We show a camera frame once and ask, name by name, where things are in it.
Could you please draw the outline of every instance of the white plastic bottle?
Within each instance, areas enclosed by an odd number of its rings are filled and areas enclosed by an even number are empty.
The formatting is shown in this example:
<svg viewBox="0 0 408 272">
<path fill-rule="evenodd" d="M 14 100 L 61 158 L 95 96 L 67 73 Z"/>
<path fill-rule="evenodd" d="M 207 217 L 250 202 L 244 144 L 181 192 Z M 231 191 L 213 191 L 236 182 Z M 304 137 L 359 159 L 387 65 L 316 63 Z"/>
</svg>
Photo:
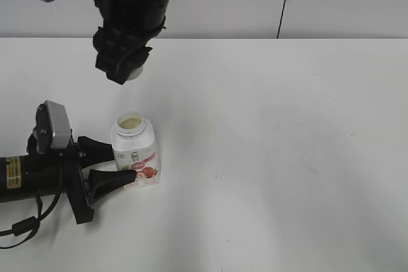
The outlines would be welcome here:
<svg viewBox="0 0 408 272">
<path fill-rule="evenodd" d="M 159 183 L 159 149 L 151 121 L 136 112 L 120 116 L 112 127 L 112 146 L 117 169 L 138 173 L 125 188 Z"/>
</svg>

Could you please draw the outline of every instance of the black cable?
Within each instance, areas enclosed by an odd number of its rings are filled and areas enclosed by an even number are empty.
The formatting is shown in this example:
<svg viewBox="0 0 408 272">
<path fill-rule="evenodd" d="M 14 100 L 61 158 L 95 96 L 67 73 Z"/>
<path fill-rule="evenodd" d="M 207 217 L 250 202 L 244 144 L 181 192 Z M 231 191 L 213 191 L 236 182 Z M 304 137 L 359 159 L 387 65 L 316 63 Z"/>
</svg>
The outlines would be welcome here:
<svg viewBox="0 0 408 272">
<path fill-rule="evenodd" d="M 28 236 L 21 241 L 20 243 L 17 243 L 15 245 L 12 245 L 10 247 L 0 247 L 0 250 L 8 250 L 11 248 L 15 248 L 19 245 L 22 245 L 23 243 L 29 241 L 32 239 L 35 235 L 37 235 L 38 229 L 40 228 L 41 221 L 44 220 L 55 208 L 55 206 L 58 203 L 58 200 L 61 196 L 62 193 L 62 169 L 59 168 L 59 182 L 58 182 L 58 189 L 55 193 L 55 196 L 48 207 L 48 209 L 42 213 L 43 210 L 43 201 L 41 200 L 40 193 L 36 194 L 36 204 L 37 204 L 37 218 L 31 217 L 28 219 L 25 219 L 21 222 L 18 222 L 16 224 L 13 224 L 13 227 L 9 231 L 2 231 L 0 232 L 0 237 L 2 236 L 9 236 L 9 235 L 14 235 L 14 236 L 20 236 L 21 234 L 27 233 L 31 231 Z"/>
<path fill-rule="evenodd" d="M 281 29 L 282 29 L 282 23 L 283 23 L 283 16 L 285 14 L 285 8 L 286 8 L 286 1 L 283 1 L 283 7 L 282 7 L 282 13 L 280 14 L 280 20 L 279 20 L 279 28 L 278 28 L 278 33 L 276 35 L 276 38 L 279 39 L 279 36 L 281 35 Z"/>
</svg>

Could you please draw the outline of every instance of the white table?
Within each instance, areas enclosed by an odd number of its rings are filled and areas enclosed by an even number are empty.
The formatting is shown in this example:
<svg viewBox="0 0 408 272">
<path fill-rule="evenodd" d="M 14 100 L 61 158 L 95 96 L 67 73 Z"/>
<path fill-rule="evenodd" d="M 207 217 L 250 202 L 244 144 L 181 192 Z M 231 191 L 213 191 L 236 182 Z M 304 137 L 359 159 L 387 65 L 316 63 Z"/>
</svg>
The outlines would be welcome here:
<svg viewBox="0 0 408 272">
<path fill-rule="evenodd" d="M 163 160 L 159 185 L 108 197 L 92 224 L 64 196 L 1 271 L 408 270 L 408 41 L 151 45 L 120 87 L 89 39 L 0 39 L 1 156 L 24 153 L 51 99 L 100 141 L 141 111 Z M 34 209 L 0 204 L 0 229 Z"/>
</svg>

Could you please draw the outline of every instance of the bottle label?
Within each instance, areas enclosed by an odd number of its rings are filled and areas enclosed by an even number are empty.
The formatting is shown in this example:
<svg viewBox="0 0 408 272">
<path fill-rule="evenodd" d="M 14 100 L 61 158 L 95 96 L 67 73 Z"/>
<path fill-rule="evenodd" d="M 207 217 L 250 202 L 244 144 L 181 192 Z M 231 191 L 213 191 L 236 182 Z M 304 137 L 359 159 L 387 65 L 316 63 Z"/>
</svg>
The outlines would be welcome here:
<svg viewBox="0 0 408 272">
<path fill-rule="evenodd" d="M 115 151 L 115 160 L 118 170 L 131 169 L 137 172 L 135 182 L 125 188 L 152 185 L 160 181 L 160 158 L 156 142 L 143 149 Z"/>
</svg>

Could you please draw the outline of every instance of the white wall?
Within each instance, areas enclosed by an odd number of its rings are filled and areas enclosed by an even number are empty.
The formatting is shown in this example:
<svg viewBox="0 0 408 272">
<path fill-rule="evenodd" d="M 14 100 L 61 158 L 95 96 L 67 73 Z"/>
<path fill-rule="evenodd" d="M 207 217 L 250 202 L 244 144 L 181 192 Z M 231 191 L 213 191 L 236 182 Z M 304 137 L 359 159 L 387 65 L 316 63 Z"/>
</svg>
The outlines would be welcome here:
<svg viewBox="0 0 408 272">
<path fill-rule="evenodd" d="M 281 38 L 408 38 L 407 0 L 288 0 Z"/>
<path fill-rule="evenodd" d="M 283 0 L 171 0 L 167 38 L 273 38 Z M 0 0 L 0 36 L 90 37 L 101 24 L 93 0 Z"/>
</svg>

